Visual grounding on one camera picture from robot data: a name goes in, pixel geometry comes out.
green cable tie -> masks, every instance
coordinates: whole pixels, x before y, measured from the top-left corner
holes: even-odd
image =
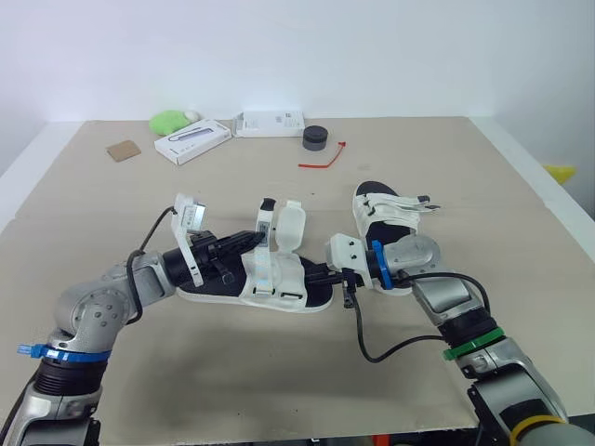
[[[490,342],[497,340],[499,337],[503,335],[504,330],[502,330],[500,327],[497,327],[491,332],[482,334],[481,336],[476,337],[475,339],[472,339],[469,342],[466,342],[465,344],[461,344],[458,347],[449,348],[443,351],[443,356],[447,361],[455,360],[456,358],[463,356],[475,350],[476,348],[485,346],[486,344],[489,344]]]

white box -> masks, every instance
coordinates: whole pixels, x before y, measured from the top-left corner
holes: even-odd
[[[244,138],[301,137],[304,128],[301,111],[244,111],[233,120],[233,134]]]
[[[231,138],[231,130],[203,119],[155,141],[155,148],[174,164],[184,164]]]

beige tabletop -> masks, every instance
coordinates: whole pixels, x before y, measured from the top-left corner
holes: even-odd
[[[254,227],[262,197],[302,201],[298,252],[324,261],[337,232],[356,235],[351,195],[363,180],[429,194],[424,216],[444,261],[480,280],[508,335],[559,392],[569,414],[595,412],[595,268],[559,221],[464,118],[328,119],[328,149],[299,138],[234,139],[183,166],[158,154],[145,122],[86,123],[0,236],[0,418],[37,361],[18,343],[45,342],[61,291],[98,278],[138,247],[177,192],[208,206],[218,236]],[[132,139],[142,154],[115,163],[105,148]],[[298,163],[328,161],[326,170]],[[175,242],[165,224],[151,247]],[[412,296],[361,290],[373,354],[435,334]],[[193,304],[171,297],[120,334],[98,417],[103,444],[171,444],[350,436],[473,426],[469,385],[444,345],[419,343],[380,364],[357,348],[355,319]]]

green sponge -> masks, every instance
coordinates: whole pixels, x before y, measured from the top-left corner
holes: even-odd
[[[149,127],[157,135],[164,137],[196,121],[198,121],[196,111],[166,110],[155,114],[149,121]]]

black cable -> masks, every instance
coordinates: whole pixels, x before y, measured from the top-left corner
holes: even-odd
[[[429,279],[432,277],[452,277],[453,279],[460,279],[461,281],[470,282],[479,290],[480,294],[482,295],[483,307],[487,311],[487,314],[491,314],[492,310],[490,308],[490,299],[487,297],[487,291],[483,288],[483,285],[479,283],[476,279],[473,279],[471,276],[466,274],[460,274],[458,272],[426,272],[424,274],[413,274],[411,276],[403,277],[403,278],[392,278],[394,282],[392,283],[394,286],[404,285],[410,281],[416,281],[418,279]]]
[[[145,250],[145,248],[147,247],[147,243],[151,239],[152,235],[155,233],[155,230],[157,229],[157,227],[159,226],[159,224],[161,223],[161,221],[165,218],[165,216],[167,214],[169,214],[170,212],[172,214],[174,214],[174,215],[177,214],[176,209],[174,208],[174,206],[169,206],[166,209],[164,209],[164,212],[162,212],[161,215],[157,218],[157,220],[155,220],[155,222],[153,223],[151,230],[149,231],[149,233],[145,237],[145,240],[142,241],[142,245],[139,248],[140,251],[144,251]]]
[[[10,429],[10,425],[12,425],[12,422],[14,421],[15,416],[17,415],[17,412],[19,411],[20,405],[22,404],[22,401],[25,398],[25,392],[27,391],[27,387],[35,380],[36,376],[37,376],[37,371],[35,371],[33,373],[33,375],[31,376],[31,378],[29,378],[29,381],[27,381],[27,384],[25,384],[25,387],[20,392],[19,397],[17,398],[15,403],[10,408],[10,412],[8,413],[7,419],[5,420],[4,424],[2,425],[2,430],[0,430],[0,445],[4,444],[4,440],[7,438],[8,430]]]
[[[411,337],[409,339],[405,339],[403,342],[397,344],[393,348],[390,348],[386,352],[382,353],[380,356],[374,358],[374,357],[370,356],[367,348],[365,347],[364,325],[362,323],[362,310],[360,309],[360,304],[357,301],[357,297],[355,296],[355,293],[350,293],[350,295],[353,300],[353,308],[355,309],[355,320],[357,322],[357,342],[360,345],[360,350],[362,351],[364,358],[366,358],[368,361],[370,361],[374,364],[385,360],[393,353],[399,351],[401,348],[407,347],[407,346],[409,346],[415,342],[418,342],[418,341],[430,341],[430,340],[444,341],[444,338],[442,336],[438,336],[436,334],[424,334],[422,336],[415,336],[415,337]]]
[[[126,261],[126,277],[128,278],[128,287],[130,288],[130,293],[132,294],[132,301],[134,302],[134,307],[137,310],[137,314],[134,316],[134,318],[130,319],[126,323],[126,325],[130,325],[131,323],[140,321],[140,318],[142,318],[142,304],[140,303],[139,289],[137,288],[137,283],[134,279],[132,262],[134,261],[135,257],[142,256],[143,254],[145,254],[144,251],[135,249],[133,252],[130,253],[130,256],[128,256],[128,260]]]
[[[130,293],[132,293],[132,300],[134,302],[134,306],[137,311],[137,314],[134,316],[134,318],[130,319],[126,323],[126,325],[130,325],[131,323],[140,321],[140,318],[142,318],[142,312],[143,312],[142,303],[140,302],[139,289],[137,288],[137,283],[134,279],[134,271],[132,269],[132,264],[134,262],[135,257],[142,256],[143,254],[145,254],[144,249],[147,247],[147,243],[149,243],[149,240],[151,239],[152,235],[155,233],[155,230],[157,229],[159,224],[162,222],[162,220],[165,218],[165,216],[167,214],[169,214],[170,212],[173,214],[177,213],[174,206],[167,207],[164,210],[164,212],[162,212],[161,215],[159,217],[157,217],[157,219],[155,220],[155,222],[153,223],[153,225],[151,227],[151,230],[149,230],[149,233],[145,237],[145,240],[142,241],[140,248],[135,249],[132,253],[130,253],[130,256],[128,256],[128,260],[126,261],[126,277],[128,278],[128,287],[130,288]]]

